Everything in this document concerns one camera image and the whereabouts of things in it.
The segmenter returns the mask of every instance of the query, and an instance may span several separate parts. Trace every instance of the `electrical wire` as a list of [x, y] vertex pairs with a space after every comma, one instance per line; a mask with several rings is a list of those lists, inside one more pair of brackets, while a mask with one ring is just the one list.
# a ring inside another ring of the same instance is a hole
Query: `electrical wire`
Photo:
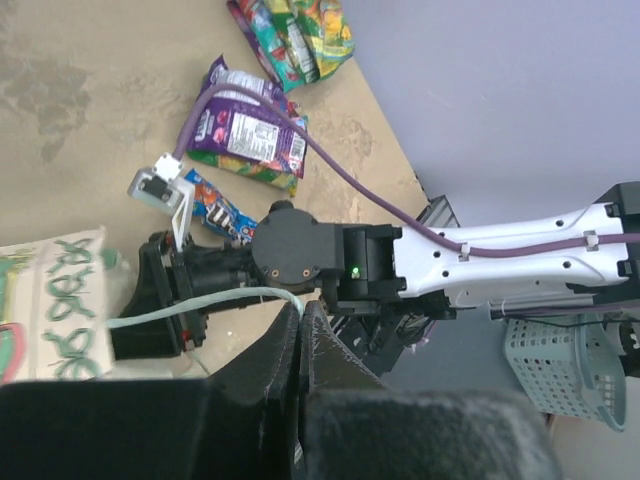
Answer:
[[[178, 140], [176, 142], [176, 148], [173, 152], [173, 157], [177, 160], [181, 160], [184, 154], [186, 153], [189, 142], [191, 139], [191, 135], [198, 124], [200, 116], [202, 112], [207, 107], [209, 101], [218, 93], [223, 91], [234, 91], [237, 93], [241, 93], [246, 95], [263, 107], [268, 109], [271, 113], [276, 115], [280, 120], [282, 120], [289, 128], [291, 128], [294, 132], [300, 135], [307, 144], [316, 151], [316, 153], [324, 160], [344, 181], [346, 181], [349, 185], [351, 185], [355, 190], [360, 192], [364, 197], [371, 200], [376, 205], [384, 208], [389, 213], [393, 214], [398, 219], [405, 222], [409, 227], [413, 228], [416, 232], [420, 233], [422, 236], [431, 240], [435, 244], [441, 246], [442, 248], [446, 248], [448, 250], [452, 250], [454, 252], [461, 253], [465, 248], [465, 244], [454, 242], [445, 237], [440, 236], [434, 230], [426, 227], [418, 220], [413, 218], [411, 215], [403, 212], [398, 207], [392, 205], [387, 202], [383, 198], [379, 197], [369, 189], [367, 189], [364, 185], [358, 182], [355, 178], [347, 173], [332, 157], [329, 155], [303, 128], [296, 125], [293, 122], [287, 113], [280, 110], [280, 108], [271, 101], [267, 100], [263, 96], [247, 89], [240, 87], [238, 85], [233, 84], [219, 84], [213, 85], [207, 88], [204, 92], [200, 94], [198, 99], [193, 105], [187, 120], [180, 131], [180, 135], [178, 136]], [[616, 243], [640, 243], [640, 233], [620, 233], [620, 234], [609, 234], [609, 235], [599, 235], [598, 242], [600, 245], [609, 245]], [[536, 255], [539, 253], [547, 253], [554, 252], [558, 250], [564, 250], [568, 248], [576, 248], [576, 247], [587, 247], [589, 246], [587, 243], [586, 237], [577, 237], [577, 238], [569, 238], [566, 240], [558, 240], [554, 242], [542, 243], [539, 245], [530, 245], [526, 247], [518, 247], [518, 248], [506, 248], [506, 249], [492, 249], [492, 248], [479, 248], [479, 247], [470, 247], [468, 250], [468, 255], [475, 257], [483, 257], [483, 258], [513, 258], [513, 257], [524, 257], [528, 255]]]
[[291, 292], [281, 288], [270, 287], [244, 287], [226, 290], [224, 292], [211, 293], [200, 297], [190, 298], [184, 302], [180, 302], [171, 307], [163, 308], [151, 313], [145, 313], [135, 317], [112, 318], [107, 320], [106, 325], [109, 329], [130, 327], [141, 323], [152, 322], [161, 318], [179, 315], [181, 313], [190, 312], [192, 310], [200, 310], [216, 303], [222, 303], [229, 300], [237, 300], [246, 297], [278, 297], [283, 300], [290, 301], [298, 310], [300, 317], [304, 315], [304, 305], [298, 297]]
[[514, 315], [531, 317], [537, 315], [570, 315], [572, 313], [615, 313], [623, 309], [640, 308], [640, 302], [631, 301], [624, 304], [586, 305], [584, 307], [536, 307], [522, 310], [505, 310], [505, 316]]
[[202, 359], [200, 358], [200, 355], [198, 355], [194, 350], [187, 350], [185, 352], [187, 354], [187, 356], [193, 360], [194, 362], [196, 362], [200, 368], [202, 369], [202, 371], [207, 375], [210, 376], [211, 375], [211, 371], [207, 368], [207, 366], [204, 364], [204, 362], [202, 361]]
[[625, 320], [605, 320], [605, 319], [591, 320], [588, 322], [578, 322], [578, 323], [568, 323], [568, 324], [549, 322], [547, 320], [541, 320], [540, 318], [525, 317], [520, 315], [512, 315], [507, 318], [510, 320], [521, 320], [524, 322], [539, 323], [540, 325], [549, 325], [551, 327], [566, 328], [566, 329], [584, 327], [586, 325], [603, 325], [607, 323], [640, 323], [640, 320], [636, 320], [633, 318], [625, 319]]

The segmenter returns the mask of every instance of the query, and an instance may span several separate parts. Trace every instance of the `laundry basket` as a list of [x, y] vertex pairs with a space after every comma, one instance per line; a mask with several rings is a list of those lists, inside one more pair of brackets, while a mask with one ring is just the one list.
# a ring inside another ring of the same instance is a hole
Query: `laundry basket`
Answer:
[[606, 423], [623, 431], [626, 382], [622, 364], [597, 315], [545, 318], [555, 325], [509, 320], [505, 354], [525, 392], [542, 412]]

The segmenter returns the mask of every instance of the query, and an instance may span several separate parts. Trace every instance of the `white snack bag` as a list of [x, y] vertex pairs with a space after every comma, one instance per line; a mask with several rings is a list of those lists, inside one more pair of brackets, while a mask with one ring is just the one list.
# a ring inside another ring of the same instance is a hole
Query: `white snack bag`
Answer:
[[104, 240], [101, 228], [0, 247], [0, 385], [111, 371]]

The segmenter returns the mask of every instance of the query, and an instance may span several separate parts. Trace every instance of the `colorful snack bag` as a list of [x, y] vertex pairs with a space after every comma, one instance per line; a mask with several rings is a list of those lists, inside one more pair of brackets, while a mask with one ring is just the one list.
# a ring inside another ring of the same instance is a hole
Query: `colorful snack bag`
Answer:
[[290, 0], [293, 15], [313, 54], [320, 78], [335, 73], [353, 56], [351, 29], [340, 0]]
[[318, 67], [304, 40], [300, 27], [293, 16], [289, 0], [264, 0], [271, 13], [273, 26], [289, 53], [289, 57], [304, 75], [306, 83], [313, 83], [319, 78]]
[[[306, 117], [298, 117], [293, 119], [300, 127], [306, 130], [307, 119]], [[282, 171], [279, 163], [264, 164], [247, 162], [245, 160], [232, 157], [230, 155], [218, 155], [212, 152], [206, 151], [193, 151], [189, 152], [189, 156], [194, 160], [197, 160], [207, 165], [212, 165], [223, 170], [229, 170], [248, 178], [252, 178], [259, 182], [268, 183], [274, 187], [286, 190], [289, 195], [294, 197], [298, 189], [299, 178], [293, 173], [287, 173]]]
[[196, 186], [193, 216], [218, 235], [227, 237], [241, 245], [251, 242], [258, 225], [255, 220], [244, 215], [210, 182], [202, 178], [195, 169], [184, 177]]
[[260, 62], [260, 65], [262, 65], [262, 68], [269, 77], [269, 80], [282, 88], [282, 80], [280, 80], [280, 77], [278, 77], [278, 73], [269, 62], [269, 59], [267, 58], [262, 45], [260, 45], [260, 42], [258, 42], [258, 37], [256, 37], [256, 34], [251, 30], [251, 26], [247, 23], [247, 19], [244, 18], [244, 14], [242, 13], [242, 10], [240, 9], [236, 1], [228, 1], [227, 8], [240, 27], [240, 30], [244, 34], [244, 37], [247, 39], [247, 42], [249, 42], [249, 46], [256, 54], [258, 62]]
[[236, 3], [256, 35], [258, 43], [266, 52], [271, 66], [278, 73], [285, 93], [299, 85], [304, 85], [302, 72], [295, 67], [289, 57], [287, 49], [271, 23], [271, 14], [262, 0], [236, 0]]
[[[242, 85], [278, 105], [283, 111], [295, 113], [295, 106], [286, 100], [281, 89], [253, 75], [229, 70], [222, 57], [209, 70], [202, 91], [220, 83]], [[297, 121], [306, 128], [306, 119]], [[209, 101], [187, 151], [196, 160], [217, 163], [218, 166], [224, 164], [234, 171], [251, 173], [249, 176], [253, 178], [260, 173], [258, 177], [263, 181], [285, 186], [291, 191], [291, 179], [287, 176], [303, 177], [306, 142], [288, 124], [252, 98], [228, 91], [217, 93]], [[235, 157], [249, 162], [249, 165], [239, 169], [236, 162], [233, 162], [234, 167], [230, 167], [229, 163], [211, 160], [217, 155]], [[275, 172], [277, 175], [274, 178], [278, 180], [267, 175], [268, 170]]]

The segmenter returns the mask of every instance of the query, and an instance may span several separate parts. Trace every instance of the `beige table surface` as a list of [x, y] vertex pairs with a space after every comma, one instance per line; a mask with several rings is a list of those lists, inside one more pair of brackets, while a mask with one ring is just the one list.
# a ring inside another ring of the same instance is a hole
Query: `beige table surface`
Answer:
[[[138, 168], [173, 142], [221, 53], [262, 75], [222, 0], [0, 1], [0, 245], [107, 227], [137, 249], [169, 218], [126, 195]], [[311, 134], [360, 182], [418, 214], [426, 198], [355, 60], [291, 97]], [[196, 165], [244, 212], [262, 218], [285, 195]], [[397, 223], [307, 156], [296, 206], [320, 221]], [[194, 224], [199, 243], [219, 240]], [[212, 316], [201, 356], [219, 368], [260, 336], [278, 305]]]

